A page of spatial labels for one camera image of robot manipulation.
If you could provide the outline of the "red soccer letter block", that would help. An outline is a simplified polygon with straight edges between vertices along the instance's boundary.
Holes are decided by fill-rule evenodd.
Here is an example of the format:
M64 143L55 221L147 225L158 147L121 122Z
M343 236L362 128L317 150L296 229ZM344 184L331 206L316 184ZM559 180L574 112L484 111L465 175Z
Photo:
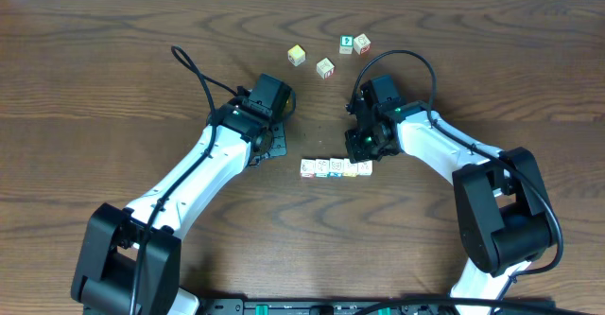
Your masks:
M354 38L354 51L358 55L362 55L370 50L371 44L367 35L362 33Z

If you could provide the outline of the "teal edged block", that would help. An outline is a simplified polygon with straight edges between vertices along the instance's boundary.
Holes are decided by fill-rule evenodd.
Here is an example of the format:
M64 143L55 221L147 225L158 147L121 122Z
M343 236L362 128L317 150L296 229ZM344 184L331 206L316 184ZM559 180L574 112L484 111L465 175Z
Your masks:
M330 161L328 159L316 159L315 160L315 176L316 177L328 177L330 170Z

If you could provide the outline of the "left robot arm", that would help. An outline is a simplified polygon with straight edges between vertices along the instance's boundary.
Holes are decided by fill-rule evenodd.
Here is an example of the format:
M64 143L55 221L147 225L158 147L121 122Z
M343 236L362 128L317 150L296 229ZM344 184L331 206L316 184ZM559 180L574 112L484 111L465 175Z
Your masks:
M286 103L235 98L209 119L191 151L124 208L88 220L71 297L88 314L195 314L180 286L182 241L217 192L264 156L290 112Z

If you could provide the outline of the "red edged block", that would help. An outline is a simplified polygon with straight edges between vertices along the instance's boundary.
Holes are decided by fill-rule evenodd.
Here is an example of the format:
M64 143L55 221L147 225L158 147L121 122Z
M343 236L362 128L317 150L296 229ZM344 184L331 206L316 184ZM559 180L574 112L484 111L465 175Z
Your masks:
M315 161L301 159L300 175L304 178L313 178L315 176Z

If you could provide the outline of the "blue edged block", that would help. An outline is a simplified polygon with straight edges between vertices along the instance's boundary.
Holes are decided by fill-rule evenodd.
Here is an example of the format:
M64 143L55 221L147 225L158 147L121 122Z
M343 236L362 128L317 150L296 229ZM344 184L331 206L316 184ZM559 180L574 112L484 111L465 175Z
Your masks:
M364 161L357 164L357 174L359 176L371 176L372 172L372 161Z
M339 158L329 159L329 176L341 177L344 172L344 160Z

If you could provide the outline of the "pale yellow block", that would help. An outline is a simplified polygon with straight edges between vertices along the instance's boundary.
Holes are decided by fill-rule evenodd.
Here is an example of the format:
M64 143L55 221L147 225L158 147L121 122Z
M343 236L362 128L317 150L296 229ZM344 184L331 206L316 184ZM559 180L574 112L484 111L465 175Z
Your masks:
M358 175L358 165L352 163L348 158L343 160L343 176L344 177L356 177Z

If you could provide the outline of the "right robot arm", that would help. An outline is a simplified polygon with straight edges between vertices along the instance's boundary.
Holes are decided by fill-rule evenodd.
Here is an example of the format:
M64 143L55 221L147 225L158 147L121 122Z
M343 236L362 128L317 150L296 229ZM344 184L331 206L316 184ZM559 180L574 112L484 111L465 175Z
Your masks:
M512 276L554 245L550 202L528 150L477 142L426 103L407 102L389 75L362 84L348 110L357 121L345 133L351 162L362 166L405 153L453 186L459 234L469 258L452 297L502 298Z

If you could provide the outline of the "blue edged front block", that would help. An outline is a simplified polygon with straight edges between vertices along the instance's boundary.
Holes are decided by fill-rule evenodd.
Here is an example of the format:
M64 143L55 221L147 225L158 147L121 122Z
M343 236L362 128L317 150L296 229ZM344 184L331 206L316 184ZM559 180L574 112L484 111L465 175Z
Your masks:
M372 172L372 161L364 161L357 164L357 174L359 176L371 176Z

